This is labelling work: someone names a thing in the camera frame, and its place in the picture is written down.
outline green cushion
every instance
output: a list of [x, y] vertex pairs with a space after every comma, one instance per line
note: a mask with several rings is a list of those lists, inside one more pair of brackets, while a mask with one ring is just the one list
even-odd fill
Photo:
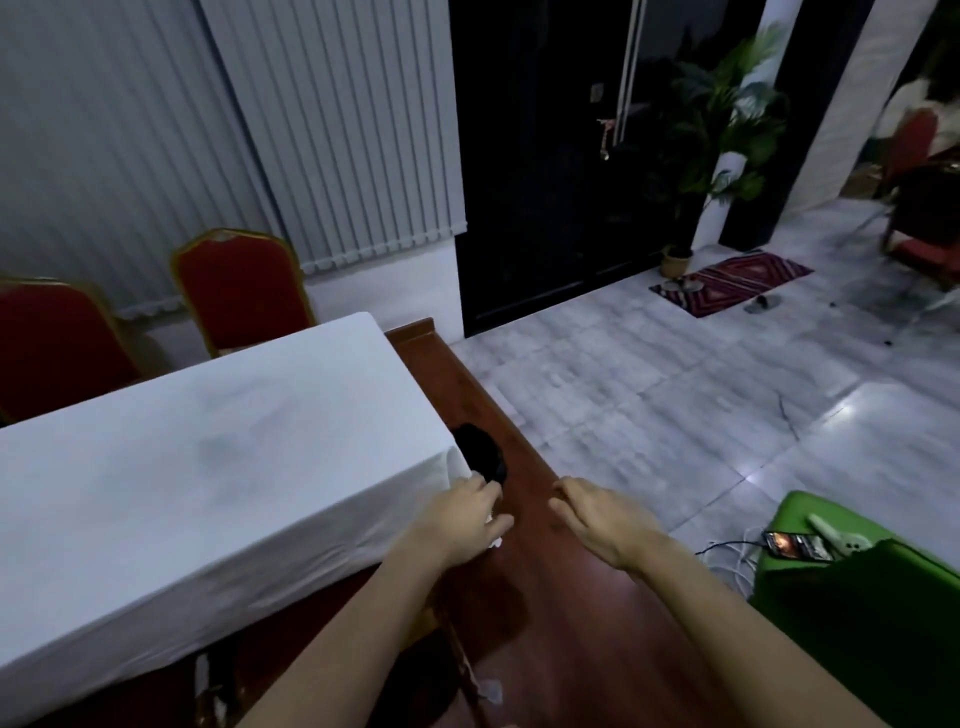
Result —
[[812, 533], [815, 513], [876, 545], [832, 564], [764, 554], [750, 602], [891, 726], [956, 719], [960, 575], [853, 511], [790, 493], [770, 530]]
[[[849, 508], [824, 497], [814, 496], [812, 493], [804, 491], [788, 493], [780, 504], [780, 508], [777, 509], [777, 514], [770, 521], [770, 525], [767, 526], [767, 530], [782, 531], [783, 533], [816, 533], [813, 526], [807, 521], [807, 517], [811, 513], [820, 516], [838, 531], [863, 534], [875, 544], [885, 539], [893, 539], [898, 542], [897, 551], [900, 552], [900, 557], [911, 562], [917, 568], [926, 570], [936, 578], [952, 577], [953, 579], [960, 579], [960, 576], [949, 565], [933, 554], [908, 544], [893, 531], [864, 518]], [[827, 566], [829, 564], [778, 559], [764, 549], [756, 565], [756, 578], [759, 579], [763, 573], [768, 571], [819, 569]]]

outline rug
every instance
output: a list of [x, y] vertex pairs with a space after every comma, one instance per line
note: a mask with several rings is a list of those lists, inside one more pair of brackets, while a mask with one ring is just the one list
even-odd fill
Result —
[[687, 276], [704, 285], [699, 291], [666, 291], [661, 283], [650, 290], [702, 319], [811, 273], [812, 269], [793, 260], [759, 251], [727, 258]]

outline smartphone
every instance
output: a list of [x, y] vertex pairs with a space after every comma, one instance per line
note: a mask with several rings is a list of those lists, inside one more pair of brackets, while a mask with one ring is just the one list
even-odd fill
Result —
[[794, 561], [833, 561], [823, 537], [815, 533], [766, 531], [763, 541], [772, 556]]

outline black door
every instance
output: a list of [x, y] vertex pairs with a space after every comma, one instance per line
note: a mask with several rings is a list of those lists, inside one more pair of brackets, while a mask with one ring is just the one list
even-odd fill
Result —
[[451, 0], [467, 333], [583, 286], [630, 0]]
[[[762, 0], [646, 5], [639, 55], [650, 69], [718, 31], [713, 48], [729, 50], [756, 28]], [[616, 116], [632, 6], [450, 0], [469, 225], [456, 241], [467, 335], [658, 262], [658, 211], [636, 199], [642, 169], [601, 156], [598, 120]], [[640, 80], [635, 108], [646, 87]]]

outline tile floor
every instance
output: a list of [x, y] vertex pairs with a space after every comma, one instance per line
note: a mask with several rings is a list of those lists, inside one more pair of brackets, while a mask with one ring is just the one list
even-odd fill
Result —
[[781, 225], [766, 249], [816, 272], [763, 313], [695, 319], [648, 271], [453, 350], [557, 473], [641, 497], [689, 546], [803, 489], [960, 567], [960, 310], [904, 328], [937, 292], [878, 253], [882, 218], [853, 233], [877, 211], [837, 200]]

